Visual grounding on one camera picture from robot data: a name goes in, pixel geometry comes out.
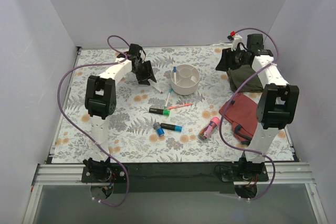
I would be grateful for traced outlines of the purple-capped white pen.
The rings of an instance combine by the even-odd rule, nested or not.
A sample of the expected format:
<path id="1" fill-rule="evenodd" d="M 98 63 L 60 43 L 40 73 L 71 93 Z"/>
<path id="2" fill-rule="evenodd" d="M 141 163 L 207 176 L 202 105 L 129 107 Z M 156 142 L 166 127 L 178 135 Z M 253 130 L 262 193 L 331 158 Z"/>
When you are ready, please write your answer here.
<path id="1" fill-rule="evenodd" d="M 158 93 L 163 94 L 163 91 L 160 90 L 159 88 L 157 88 L 157 87 L 155 87 L 155 86 L 152 86 L 152 88 L 153 88 L 155 91 L 157 91 Z"/>

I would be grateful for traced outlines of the blue-capped white pen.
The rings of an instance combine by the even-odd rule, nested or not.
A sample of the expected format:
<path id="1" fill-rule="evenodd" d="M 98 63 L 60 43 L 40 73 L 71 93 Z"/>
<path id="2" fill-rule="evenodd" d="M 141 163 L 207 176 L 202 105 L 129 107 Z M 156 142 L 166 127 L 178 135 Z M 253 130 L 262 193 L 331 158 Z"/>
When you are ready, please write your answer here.
<path id="1" fill-rule="evenodd" d="M 173 83 L 176 83 L 176 73 L 177 73 L 177 68 L 173 67 Z"/>

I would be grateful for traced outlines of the white round compartment organizer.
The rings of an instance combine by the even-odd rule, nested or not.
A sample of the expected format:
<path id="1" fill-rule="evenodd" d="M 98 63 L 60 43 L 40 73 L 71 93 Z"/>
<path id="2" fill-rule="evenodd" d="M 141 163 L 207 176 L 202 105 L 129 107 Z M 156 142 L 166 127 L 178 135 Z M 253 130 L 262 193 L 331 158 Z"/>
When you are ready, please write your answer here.
<path id="1" fill-rule="evenodd" d="M 178 95 L 190 95 L 198 89 L 200 73 L 191 65 L 179 65 L 176 67 L 176 83 L 173 83 L 173 71 L 171 72 L 171 87 Z"/>

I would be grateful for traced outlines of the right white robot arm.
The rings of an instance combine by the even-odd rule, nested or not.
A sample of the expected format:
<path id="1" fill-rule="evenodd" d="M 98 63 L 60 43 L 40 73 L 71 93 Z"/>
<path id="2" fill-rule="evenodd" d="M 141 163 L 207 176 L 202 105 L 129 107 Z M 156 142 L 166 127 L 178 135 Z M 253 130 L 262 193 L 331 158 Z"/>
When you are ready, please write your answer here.
<path id="1" fill-rule="evenodd" d="M 236 31 L 228 35 L 232 42 L 230 48 L 224 49 L 216 69 L 218 71 L 236 70 L 249 65 L 255 71 L 252 77 L 258 77 L 263 92 L 256 107 L 257 126 L 247 149 L 242 150 L 238 161 L 226 167 L 221 177 L 223 181 L 267 181 L 265 160 L 268 150 L 276 135 L 291 124 L 295 115 L 299 88 L 290 85 L 280 74 L 276 61 L 279 53 L 273 54 L 264 48 L 265 32 L 258 30 L 255 34 L 243 38 Z"/>

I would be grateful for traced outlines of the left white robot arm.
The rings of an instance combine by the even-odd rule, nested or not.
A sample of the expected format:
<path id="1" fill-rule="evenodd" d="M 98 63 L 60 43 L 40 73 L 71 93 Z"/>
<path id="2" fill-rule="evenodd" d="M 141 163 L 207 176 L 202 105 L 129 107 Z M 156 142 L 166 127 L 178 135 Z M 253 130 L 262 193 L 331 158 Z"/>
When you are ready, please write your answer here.
<path id="1" fill-rule="evenodd" d="M 116 61 L 103 73 L 90 76 L 87 81 L 85 108 L 90 115 L 91 137 L 94 140 L 90 158 L 83 161 L 88 172 L 98 181 L 108 181 L 113 172 L 107 155 L 109 120 L 117 106 L 116 86 L 128 73 L 136 76 L 140 85 L 157 82 L 151 62 L 145 59 L 146 53 L 137 44 L 130 44 L 129 50 L 119 54 Z"/>

